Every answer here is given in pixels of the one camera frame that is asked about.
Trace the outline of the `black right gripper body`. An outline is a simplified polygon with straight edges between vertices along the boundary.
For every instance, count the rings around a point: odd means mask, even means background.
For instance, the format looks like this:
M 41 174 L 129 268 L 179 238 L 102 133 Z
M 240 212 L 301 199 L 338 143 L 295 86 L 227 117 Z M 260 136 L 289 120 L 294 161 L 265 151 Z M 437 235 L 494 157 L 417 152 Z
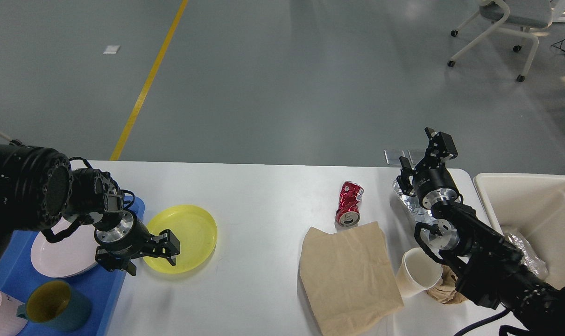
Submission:
M 417 171 L 413 177 L 413 187 L 424 209 L 430 209 L 438 202 L 456 201 L 460 197 L 459 189 L 447 168 Z

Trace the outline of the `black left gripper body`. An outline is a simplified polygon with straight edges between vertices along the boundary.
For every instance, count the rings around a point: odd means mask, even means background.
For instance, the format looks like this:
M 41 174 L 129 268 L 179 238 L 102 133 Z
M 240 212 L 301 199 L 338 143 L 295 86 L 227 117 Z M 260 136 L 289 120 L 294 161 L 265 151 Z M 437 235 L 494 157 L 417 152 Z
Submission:
M 104 231 L 95 230 L 94 238 L 98 244 L 95 260 L 97 252 L 108 252 L 131 261 L 142 257 L 142 247 L 151 234 L 135 213 L 129 210 L 108 213 L 99 224 Z

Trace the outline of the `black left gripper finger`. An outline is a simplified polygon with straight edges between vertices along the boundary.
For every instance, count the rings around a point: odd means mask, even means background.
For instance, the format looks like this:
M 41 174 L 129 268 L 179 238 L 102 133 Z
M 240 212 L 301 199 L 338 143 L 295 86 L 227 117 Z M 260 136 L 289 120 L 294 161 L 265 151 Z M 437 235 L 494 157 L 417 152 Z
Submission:
M 137 274 L 137 268 L 130 259 L 118 258 L 108 252 L 97 252 L 95 254 L 95 261 L 108 272 L 119 270 L 131 276 L 136 276 Z
M 176 257 L 180 255 L 180 241 L 170 229 L 161 231 L 150 238 L 142 247 L 142 256 L 150 258 L 163 258 L 170 266 L 176 266 Z

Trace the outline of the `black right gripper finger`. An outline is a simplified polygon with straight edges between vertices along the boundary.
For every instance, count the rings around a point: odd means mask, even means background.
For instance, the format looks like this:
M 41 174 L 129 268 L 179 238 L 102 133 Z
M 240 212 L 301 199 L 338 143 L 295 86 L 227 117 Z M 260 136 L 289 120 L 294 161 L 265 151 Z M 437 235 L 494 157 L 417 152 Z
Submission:
M 415 166 L 416 171 L 445 168 L 447 161 L 458 157 L 459 153 L 450 134 L 437 132 L 430 127 L 424 128 L 424 132 L 428 138 L 428 146 L 423 158 Z
M 401 166 L 400 174 L 396 177 L 396 183 L 407 196 L 416 196 L 411 178 L 414 176 L 414 170 L 411 167 L 410 160 L 407 157 L 400 156 L 399 162 Z

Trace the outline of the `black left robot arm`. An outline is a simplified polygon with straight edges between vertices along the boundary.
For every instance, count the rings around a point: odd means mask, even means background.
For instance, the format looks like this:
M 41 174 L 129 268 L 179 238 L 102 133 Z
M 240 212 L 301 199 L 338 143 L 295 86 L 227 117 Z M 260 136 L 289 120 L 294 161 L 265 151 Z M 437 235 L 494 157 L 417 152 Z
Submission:
M 95 228 L 94 259 L 108 272 L 136 275 L 133 260 L 163 258 L 172 266 L 180 241 L 165 229 L 151 234 L 131 211 L 134 199 L 107 171 L 72 169 L 71 159 L 50 147 L 0 144 L 0 258 L 14 231 L 41 232 L 49 243 L 69 238 L 86 225 Z

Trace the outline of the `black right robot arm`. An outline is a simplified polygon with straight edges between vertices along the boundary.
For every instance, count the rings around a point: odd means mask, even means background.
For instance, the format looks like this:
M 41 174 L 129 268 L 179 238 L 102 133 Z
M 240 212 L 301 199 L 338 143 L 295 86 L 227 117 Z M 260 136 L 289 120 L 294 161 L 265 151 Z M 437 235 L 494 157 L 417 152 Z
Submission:
M 464 204 L 445 162 L 458 157 L 452 136 L 425 128 L 429 140 L 416 166 L 401 156 L 396 183 L 405 196 L 417 200 L 432 223 L 415 223 L 414 238 L 434 262 L 456 275 L 456 291 L 477 306 L 504 310 L 475 322 L 459 336 L 513 316 L 523 328 L 499 327 L 501 336 L 565 336 L 565 287 L 556 289 L 522 263 L 523 251 L 478 219 Z

